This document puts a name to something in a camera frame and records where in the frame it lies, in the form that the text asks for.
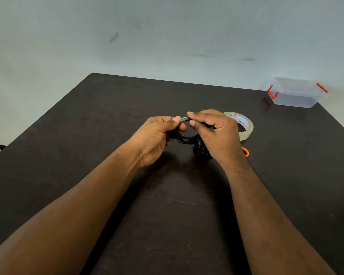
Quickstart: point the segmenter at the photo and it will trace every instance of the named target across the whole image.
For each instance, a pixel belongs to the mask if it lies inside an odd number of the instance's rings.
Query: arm
[[[225,171],[252,274],[335,274],[293,226],[241,150],[237,122],[216,110],[188,112]],[[210,131],[200,122],[214,125]]]
[[[79,274],[134,174],[170,144],[180,117],[153,117],[76,186],[0,245],[0,274]]]

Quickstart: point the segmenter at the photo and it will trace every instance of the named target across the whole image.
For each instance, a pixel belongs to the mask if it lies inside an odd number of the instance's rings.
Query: forearm
[[[77,274],[139,167],[126,144],[0,246],[0,274]]]
[[[334,274],[246,161],[224,169],[252,274]]]

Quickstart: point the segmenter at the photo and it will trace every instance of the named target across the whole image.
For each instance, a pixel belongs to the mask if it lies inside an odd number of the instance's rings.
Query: person's left hand
[[[139,152],[141,167],[153,164],[161,156],[164,147],[170,145],[171,138],[166,132],[174,130],[180,121],[180,116],[151,117],[127,141]],[[181,124],[180,130],[185,131],[186,125]]]

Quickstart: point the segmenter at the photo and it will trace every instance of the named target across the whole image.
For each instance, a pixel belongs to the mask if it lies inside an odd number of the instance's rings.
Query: person's right hand
[[[210,155],[223,168],[231,161],[247,164],[239,141],[238,125],[234,119],[214,109],[188,112],[187,115],[192,119],[190,126],[199,133]],[[215,129],[211,131],[202,122],[213,125]]]

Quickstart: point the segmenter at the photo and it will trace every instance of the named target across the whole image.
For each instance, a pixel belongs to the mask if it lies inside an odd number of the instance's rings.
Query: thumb
[[[193,127],[199,133],[201,138],[204,140],[205,137],[209,137],[210,133],[212,133],[205,125],[201,122],[197,122],[194,120],[190,120],[190,126]]]
[[[166,122],[161,122],[162,125],[162,132],[167,132],[167,131],[172,131],[174,130],[181,121],[180,116],[175,116],[173,119],[170,119],[169,121]]]

